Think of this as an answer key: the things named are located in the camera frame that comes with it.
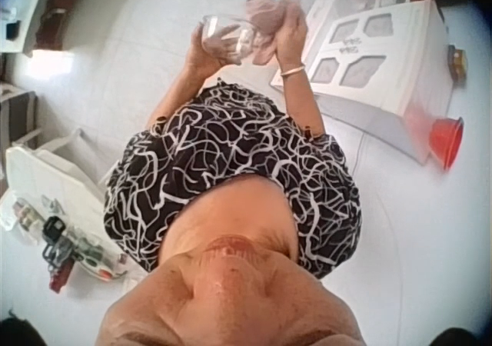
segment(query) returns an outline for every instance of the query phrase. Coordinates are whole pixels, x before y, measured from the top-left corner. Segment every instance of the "black and white patterned blouse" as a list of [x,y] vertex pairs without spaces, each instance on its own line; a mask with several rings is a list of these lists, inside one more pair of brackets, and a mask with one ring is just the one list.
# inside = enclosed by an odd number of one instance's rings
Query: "black and white patterned blouse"
[[330,135],[312,138],[272,100],[222,80],[130,140],[108,182],[105,229],[152,271],[178,213],[243,174],[284,190],[297,224],[299,265],[322,278],[352,256],[361,207],[338,143]]

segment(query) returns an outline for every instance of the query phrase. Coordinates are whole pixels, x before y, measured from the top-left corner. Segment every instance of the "bracelet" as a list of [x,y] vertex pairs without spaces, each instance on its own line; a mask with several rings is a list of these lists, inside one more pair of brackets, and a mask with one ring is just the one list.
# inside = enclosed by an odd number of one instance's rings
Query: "bracelet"
[[281,73],[280,76],[282,78],[285,78],[285,77],[288,77],[289,75],[294,75],[296,73],[302,72],[305,68],[306,68],[306,66],[303,64],[300,67],[297,67],[297,68],[291,69],[290,71],[286,71],[286,72]]

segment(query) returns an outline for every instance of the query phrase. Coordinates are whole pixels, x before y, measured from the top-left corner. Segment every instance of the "towel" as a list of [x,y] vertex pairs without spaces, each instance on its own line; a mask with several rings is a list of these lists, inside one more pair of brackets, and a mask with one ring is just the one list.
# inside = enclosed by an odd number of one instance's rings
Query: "towel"
[[275,55],[275,34],[284,24],[289,4],[300,4],[301,0],[247,0],[245,4],[248,21],[260,34],[255,40],[253,64],[266,65]]

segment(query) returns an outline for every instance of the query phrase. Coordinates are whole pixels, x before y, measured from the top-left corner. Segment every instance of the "red cup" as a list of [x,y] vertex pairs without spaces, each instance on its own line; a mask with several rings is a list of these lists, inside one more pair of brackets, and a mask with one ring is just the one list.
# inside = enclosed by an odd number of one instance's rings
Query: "red cup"
[[437,119],[432,124],[429,136],[429,146],[434,157],[447,171],[453,165],[461,139],[463,138],[464,122],[459,119]]

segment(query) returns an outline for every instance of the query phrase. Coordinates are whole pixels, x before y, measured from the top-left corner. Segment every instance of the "glass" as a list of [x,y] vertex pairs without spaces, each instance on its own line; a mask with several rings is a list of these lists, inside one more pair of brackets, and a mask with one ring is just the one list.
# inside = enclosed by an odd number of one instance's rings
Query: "glass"
[[229,15],[206,15],[201,43],[215,58],[241,64],[254,51],[258,30],[249,21]]

